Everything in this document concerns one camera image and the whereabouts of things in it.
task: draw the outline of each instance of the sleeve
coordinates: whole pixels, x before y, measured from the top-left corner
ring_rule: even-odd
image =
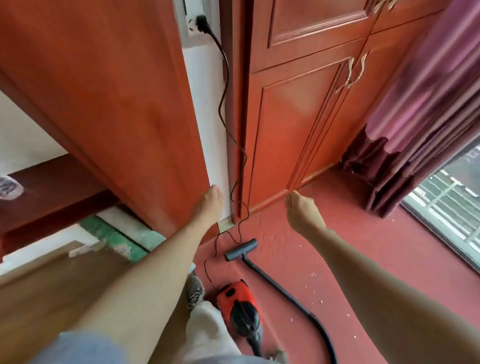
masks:
[[[128,364],[121,347],[91,332],[62,332],[30,364]]]

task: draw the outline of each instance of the pants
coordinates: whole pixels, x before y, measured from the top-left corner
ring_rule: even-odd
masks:
[[[187,341],[176,363],[220,355],[241,355],[228,333],[222,314],[210,302],[202,301],[190,313],[186,328]]]

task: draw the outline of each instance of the curtain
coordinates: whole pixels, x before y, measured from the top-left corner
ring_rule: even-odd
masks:
[[[453,0],[342,157],[385,217],[480,135],[480,1]]]

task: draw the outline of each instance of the black plug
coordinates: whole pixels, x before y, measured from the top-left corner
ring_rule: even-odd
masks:
[[[213,34],[212,28],[210,28],[210,24],[207,21],[207,17],[205,15],[197,16],[195,20],[195,24],[200,32],[205,34]]]

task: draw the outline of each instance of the red vacuum cleaner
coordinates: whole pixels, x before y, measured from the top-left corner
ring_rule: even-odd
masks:
[[[338,361],[333,343],[319,319],[247,257],[247,254],[257,246],[257,239],[252,239],[231,252],[225,253],[225,260],[230,262],[241,257],[242,261],[250,269],[260,275],[296,308],[298,308],[315,326],[320,335],[322,335],[330,357],[330,362],[332,364],[337,364]],[[240,280],[222,287],[217,295],[216,302],[229,331],[246,338],[249,345],[252,347],[255,356],[263,356],[261,351],[262,320],[252,292],[249,290],[245,281]]]

